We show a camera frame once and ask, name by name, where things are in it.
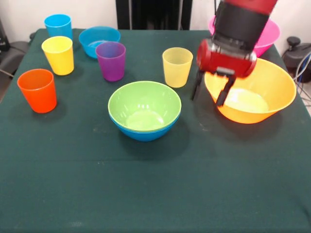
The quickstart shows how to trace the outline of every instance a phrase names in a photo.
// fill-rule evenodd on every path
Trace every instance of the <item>yellow cup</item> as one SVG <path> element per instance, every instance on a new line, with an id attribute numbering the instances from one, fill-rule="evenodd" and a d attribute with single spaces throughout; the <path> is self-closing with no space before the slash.
<path id="1" fill-rule="evenodd" d="M 72 40 L 65 36 L 46 39 L 41 45 L 53 72 L 67 75 L 73 71 Z"/>
<path id="2" fill-rule="evenodd" d="M 163 52 L 163 69 L 165 82 L 171 87 L 182 87 L 186 84 L 193 54 L 184 48 L 170 48 Z"/>

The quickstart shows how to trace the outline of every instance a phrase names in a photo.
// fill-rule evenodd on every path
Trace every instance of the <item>orange bowl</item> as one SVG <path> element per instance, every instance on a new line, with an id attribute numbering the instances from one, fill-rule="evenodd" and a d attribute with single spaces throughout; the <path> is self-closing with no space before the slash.
<path id="1" fill-rule="evenodd" d="M 205 85 L 216 102 L 227 78 L 205 74 Z M 253 124 L 265 120 L 289 106 L 296 97 L 296 86 L 291 76 L 281 67 L 257 59 L 254 71 L 247 78 L 237 78 L 225 104 L 218 107 L 228 119 Z"/>

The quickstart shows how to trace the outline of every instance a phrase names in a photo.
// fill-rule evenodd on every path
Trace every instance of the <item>orange cup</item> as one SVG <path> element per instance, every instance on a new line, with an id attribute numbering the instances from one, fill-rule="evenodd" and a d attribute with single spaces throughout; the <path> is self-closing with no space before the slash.
<path id="1" fill-rule="evenodd" d="M 49 70 L 28 70 L 18 78 L 17 85 L 36 113 L 47 113 L 56 107 L 54 76 Z"/>

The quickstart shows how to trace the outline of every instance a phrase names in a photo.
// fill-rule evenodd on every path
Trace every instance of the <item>white wall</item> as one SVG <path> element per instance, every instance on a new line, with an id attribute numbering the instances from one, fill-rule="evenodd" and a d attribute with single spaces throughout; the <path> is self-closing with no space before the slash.
<path id="1" fill-rule="evenodd" d="M 68 14 L 73 28 L 117 28 L 115 0 L 0 0 L 0 18 L 9 42 L 29 40 L 52 14 Z"/>
<path id="2" fill-rule="evenodd" d="M 311 0 L 278 0 L 271 19 L 281 27 L 276 42 L 280 53 L 290 35 L 311 42 L 310 12 Z M 44 18 L 55 13 L 70 15 L 73 28 L 118 26 L 115 0 L 0 0 L 0 17 L 10 42 L 29 40 L 30 33 L 44 28 Z M 193 0 L 190 29 L 207 30 L 213 15 L 214 0 Z"/>
<path id="3" fill-rule="evenodd" d="M 281 28 L 276 42 L 279 53 L 286 50 L 287 37 L 298 36 L 302 42 L 311 43 L 311 0 L 278 0 L 271 19 Z M 214 0 L 193 0 L 191 30 L 207 30 L 209 19 L 214 15 Z"/>

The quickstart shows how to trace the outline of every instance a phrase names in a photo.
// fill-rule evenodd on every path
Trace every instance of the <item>purple cup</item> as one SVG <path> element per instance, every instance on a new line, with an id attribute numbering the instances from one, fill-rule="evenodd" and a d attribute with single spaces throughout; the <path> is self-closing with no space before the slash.
<path id="1" fill-rule="evenodd" d="M 104 79 L 115 82 L 123 78 L 126 53 L 123 44 L 107 41 L 98 45 L 95 52 Z"/>

